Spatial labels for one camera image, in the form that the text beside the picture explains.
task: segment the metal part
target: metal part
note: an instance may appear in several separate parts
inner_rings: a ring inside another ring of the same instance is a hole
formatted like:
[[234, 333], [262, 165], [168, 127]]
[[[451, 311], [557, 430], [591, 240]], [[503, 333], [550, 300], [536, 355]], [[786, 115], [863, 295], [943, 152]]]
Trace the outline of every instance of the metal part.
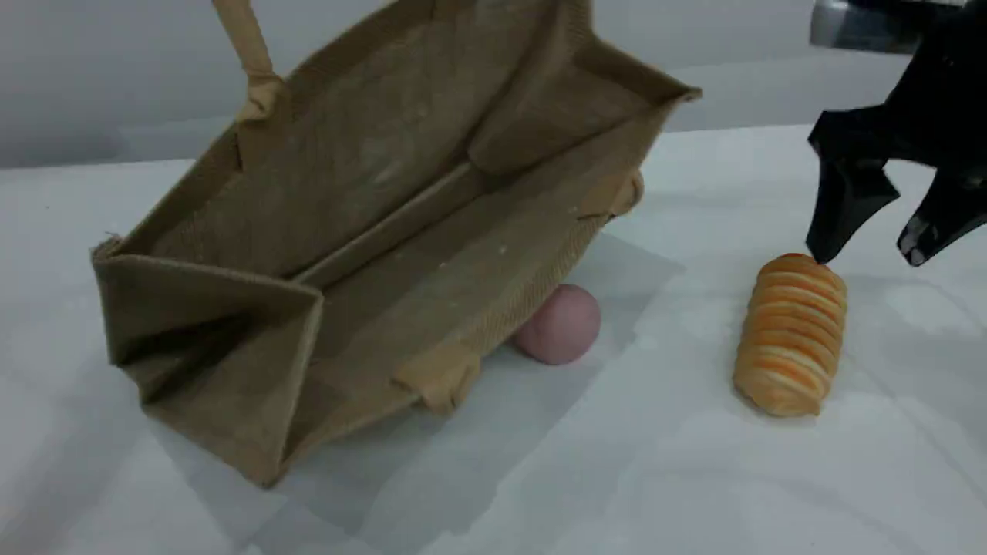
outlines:
[[816, 0], [809, 41], [827, 48], [913, 54], [942, 15], [965, 0]]

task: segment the burlap fabric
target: burlap fabric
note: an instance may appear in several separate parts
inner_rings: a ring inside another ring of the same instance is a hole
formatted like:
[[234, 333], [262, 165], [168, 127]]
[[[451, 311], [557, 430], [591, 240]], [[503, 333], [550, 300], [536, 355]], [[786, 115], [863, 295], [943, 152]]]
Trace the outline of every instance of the burlap fabric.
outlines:
[[146, 412], [262, 486], [462, 403], [699, 96], [597, 39], [588, 0], [400, 0], [283, 81], [247, 0], [214, 4], [247, 106], [93, 265]]

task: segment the bag strap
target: bag strap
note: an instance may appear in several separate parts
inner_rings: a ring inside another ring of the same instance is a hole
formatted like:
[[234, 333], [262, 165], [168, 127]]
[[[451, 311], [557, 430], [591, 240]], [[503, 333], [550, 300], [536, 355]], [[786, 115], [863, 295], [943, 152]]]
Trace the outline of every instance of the bag strap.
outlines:
[[240, 162], [248, 169], [283, 139], [291, 123], [288, 89], [274, 73], [250, 0], [212, 0], [212, 5], [247, 74], [247, 104], [236, 125]]
[[412, 358], [392, 380], [414, 391], [430, 411], [452, 414], [480, 376], [480, 357], [458, 342], [440, 344]]

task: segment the pastry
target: pastry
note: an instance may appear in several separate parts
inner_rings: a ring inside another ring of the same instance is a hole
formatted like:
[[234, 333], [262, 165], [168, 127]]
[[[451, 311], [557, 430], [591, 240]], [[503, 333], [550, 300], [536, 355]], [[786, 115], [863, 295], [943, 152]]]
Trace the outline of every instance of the pastry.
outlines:
[[846, 313], [846, 284], [825, 266], [795, 254], [768, 263], [747, 305], [733, 384], [770, 415], [818, 415]]

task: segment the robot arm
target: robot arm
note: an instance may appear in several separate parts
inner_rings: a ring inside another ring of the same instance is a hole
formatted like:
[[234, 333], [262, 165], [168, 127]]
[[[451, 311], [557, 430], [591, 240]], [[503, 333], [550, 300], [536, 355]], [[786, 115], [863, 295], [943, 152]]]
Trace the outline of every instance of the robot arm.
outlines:
[[[846, 8], [843, 27], [818, 25], [825, 10], [817, 6], [813, 42], [902, 52], [916, 30], [922, 38], [884, 104], [824, 112], [816, 123], [809, 142], [819, 156], [819, 192], [806, 243], [817, 261], [835, 258], [871, 216], [899, 197], [884, 175], [887, 161], [909, 160], [937, 169], [898, 238], [901, 254], [918, 267], [987, 222], [987, 0], [962, 8], [914, 0], [839, 4]], [[858, 8], [871, 24], [880, 9], [904, 23], [885, 22], [882, 36], [865, 41], [862, 30], [878, 27], [848, 25], [848, 14]]]

